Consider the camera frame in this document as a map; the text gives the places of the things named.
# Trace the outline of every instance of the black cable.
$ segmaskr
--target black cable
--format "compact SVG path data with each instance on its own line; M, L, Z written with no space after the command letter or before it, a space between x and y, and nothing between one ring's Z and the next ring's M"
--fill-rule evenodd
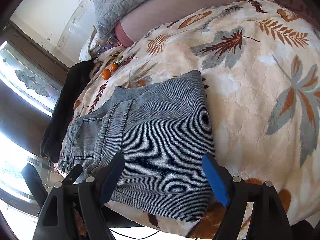
M148 238L148 237L150 237L150 236L154 236L156 233L159 233L159 231L156 231L154 234L152 234L152 235L150 235L150 236L146 236L146 237L144 237L144 238L134 238L134 237L130 237L130 236L125 236L125 235L120 234L120 233L118 233L118 232L116 232L116 231L113 231L113 230L111 230L111 229L109 229L109 230L110 230L111 232L113 232L113 233L118 234L118 235L121 235L121 236L124 236L124 237L127 237L127 238L131 238L131 239L135 239L135 240L146 239L146 238Z

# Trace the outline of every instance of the bed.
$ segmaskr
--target bed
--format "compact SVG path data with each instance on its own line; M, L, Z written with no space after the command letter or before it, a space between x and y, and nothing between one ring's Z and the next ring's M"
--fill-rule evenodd
M276 0L243 0L156 26L130 47L95 59L69 127L99 109L117 86L138 88L199 70L217 162L247 182L272 181L295 224L320 208L320 39L309 22ZM114 62L118 69L106 82L102 72ZM66 140L56 163L62 174ZM106 206L141 225L201 239L213 238L225 212L213 200L204 217L185 222L121 202ZM239 239L251 211L249 204Z

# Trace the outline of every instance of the white wall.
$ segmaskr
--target white wall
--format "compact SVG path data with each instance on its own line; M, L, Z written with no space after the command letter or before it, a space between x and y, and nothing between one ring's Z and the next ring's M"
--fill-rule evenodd
M93 30L94 7L92 0L23 0L11 20L70 67Z

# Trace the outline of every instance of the brown leaf print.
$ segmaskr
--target brown leaf print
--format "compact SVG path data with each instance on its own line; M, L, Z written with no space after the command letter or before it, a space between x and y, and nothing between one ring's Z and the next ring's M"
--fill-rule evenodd
M300 17L292 11L278 9L277 13L280 14L282 19L284 19L286 22L291 22L293 20L300 19Z
M202 14L197 14L197 15L193 15L190 18L186 19L183 23L181 23L181 25L179 26L178 29L182 29L184 27L187 27L205 17L207 17L208 15L210 15L212 13L212 11L208 11Z
M223 36L223 38L221 40L223 40L223 42L219 42L211 47L205 47L204 49L202 49L200 52L207 52L207 51L213 51L216 50L215 54L219 53L218 58L227 50L231 50L233 49L234 54L236 53L236 47L239 46L239 49L241 50L241 45L242 45L242 39L243 38L249 38L252 39L254 41L257 41L254 38L251 37L247 37L247 36L243 36L242 35L242 30L241 31L237 31L236 33L233 33L231 35L231 38Z
M159 51L162 52L165 41L171 36L172 35L161 34L156 38L154 38L153 40L149 41L147 45L147 54L156 55Z
M262 9L262 5L261 3L257 2L257 1L254 1L254 0L249 0L248 1L251 6L259 13L267 13L265 12L263 9Z
M150 213L148 213L148 219L151 225L155 226L156 228L160 229L159 225L158 225L158 220L157 217L155 215L152 215Z
M133 60L134 58L137 58L137 57L134 57L136 54L138 53L138 51L136 51L135 53L133 53L131 56L127 57L124 61L122 61L119 65L118 65L118 69L121 68L121 67L125 67L127 66L131 60Z
M288 43L291 47L293 47L292 46L292 43L293 43L295 46L297 47L301 46L302 48L304 48L305 45L309 45L307 43L307 41L309 40L306 39L306 37L308 36L308 33L299 33L294 31L293 29L288 30L288 27L282 27L283 26L282 24L276 25L278 22L269 20L269 18L261 22L255 21L255 20L249 20L249 21L259 23L260 30L262 32L265 31L267 35L269 35L269 31L270 31L274 40L276 39L276 34L277 34L277 37L283 44Z
M94 101L89 109L88 114L91 114L92 111L94 110L94 107L97 105L97 102L99 101L99 98L102 96L102 93L103 93L104 89L106 88L106 86L107 86L107 82L104 83L101 87L99 87L98 94L97 94L96 98L94 99Z
M178 22L178 21L180 21L180 19L179 20L176 20L176 21L174 21L174 22L172 22L172 23L170 23L168 26L167 26L167 28L171 28L172 27L172 25L174 25L176 22Z
M288 95L287 95L287 99L284 102L283 108L279 114L279 116L281 116L283 113L285 113L290 107L293 106L294 103L294 89L293 87L290 88Z
M319 111L320 108L320 88L316 88L318 77L316 76L318 67L310 67L307 75L301 79L303 66L296 55L291 63L291 77L283 70L275 57L273 57L281 72L290 81L290 88L283 91L276 100L269 117L269 125L266 135L272 135L281 129L295 115L297 98L300 99L302 107L302 118L300 124L300 166L317 148L319 135Z

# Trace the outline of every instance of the orange leaf print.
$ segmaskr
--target orange leaf print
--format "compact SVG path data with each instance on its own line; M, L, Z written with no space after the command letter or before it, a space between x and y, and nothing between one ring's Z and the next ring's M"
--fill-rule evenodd
M99 87L99 91L98 91L98 93L97 93L97 96L96 96L96 98L94 99L94 101L93 101L93 103L92 103L92 105L91 105L91 107L90 107L90 109L89 109L88 114L91 114L92 111L94 110L94 107L97 105L97 102L99 101L99 98L102 96L102 93L103 93L103 91L105 90L106 86L107 86L107 82L104 83L101 87Z
M293 102L294 102L294 88L292 87L289 90L287 99L283 105L281 112L279 113L279 116L281 116L285 111L287 111L293 105Z
M267 36L269 35L269 32L271 32L271 35L273 37L273 39L276 39L276 33L277 36L279 38L279 40L285 44L288 43L291 47L292 43L299 47L301 46L302 48L304 48L304 45L308 45L306 37L308 36L308 33L297 33L296 31L294 31L293 29L288 29L288 27L281 27L283 26L282 24L277 25L278 21L274 21L273 20L269 20L267 19L263 20L261 22L259 21L255 21L255 20L249 20L249 21L254 21L259 23L259 27L260 30L263 32L265 31Z
M273 57L273 59L292 85L278 96L269 117L266 135L275 134L290 119L293 119L296 115L301 115L300 167L302 167L308 155L311 155L317 149L320 123L318 111L320 107L320 88L316 88L318 67L316 64L312 65L307 75L300 80L303 73L303 65L298 55L293 58L291 63L291 78L280 66L276 58ZM300 99L302 112L295 113L297 96Z
M277 13L280 14L282 19L284 19L286 22L291 22L300 18L297 14L288 10L278 9Z
M312 106L309 102L309 99L300 90L299 90L299 93L301 95L301 98L302 98L305 106L306 106L309 123L312 123L314 125L314 127L316 127L315 114L313 113Z
M167 38L170 38L170 37L171 35L161 34L156 38L154 38L153 40L149 41L147 46L147 54L154 55L154 54L157 54L159 51L162 52L165 41L167 40Z
M305 85L303 85L303 88L309 87L311 85L313 85L314 83L318 82L318 77L316 77L316 69L313 71L312 76L309 80L309 82L307 82Z
M179 26L178 29L182 29L184 27L187 27L187 26L189 26L189 25L191 25L191 24L203 19L204 17L207 17L211 13L212 13L212 11L208 11L208 12L205 12L205 13L202 13L202 14L193 15L190 18L186 19L183 23L181 23L181 25Z
M80 104L81 104L81 101L80 101L80 100L77 100L77 101L75 102L75 104L73 105L73 111L75 111L76 108L77 108Z
M300 60L298 57L295 57L293 62L293 74L296 75L299 69L300 69Z
M281 189L278 193L280 201L283 205L284 211L288 213L290 203L291 203L291 193L287 189Z

